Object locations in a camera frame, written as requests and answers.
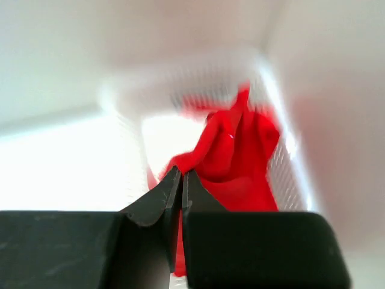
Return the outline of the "red t shirt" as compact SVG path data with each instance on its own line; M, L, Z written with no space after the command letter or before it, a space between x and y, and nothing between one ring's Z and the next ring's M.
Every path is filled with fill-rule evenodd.
M147 170L154 188L177 167L197 173L203 187L231 212L277 212L268 181L268 166L280 140L271 112L261 113L249 101L251 85L241 84L234 103L194 104L191 112L206 113L206 124L194 149L173 156L158 176Z

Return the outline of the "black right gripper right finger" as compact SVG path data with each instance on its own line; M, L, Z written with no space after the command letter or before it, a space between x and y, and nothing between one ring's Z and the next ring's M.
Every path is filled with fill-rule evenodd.
M231 212L190 171L182 224L190 288L351 286L336 236L319 214Z

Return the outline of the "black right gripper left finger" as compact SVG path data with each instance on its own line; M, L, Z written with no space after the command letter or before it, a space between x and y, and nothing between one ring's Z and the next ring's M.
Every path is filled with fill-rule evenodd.
M3 211L2 288L168 288L182 176L118 212Z

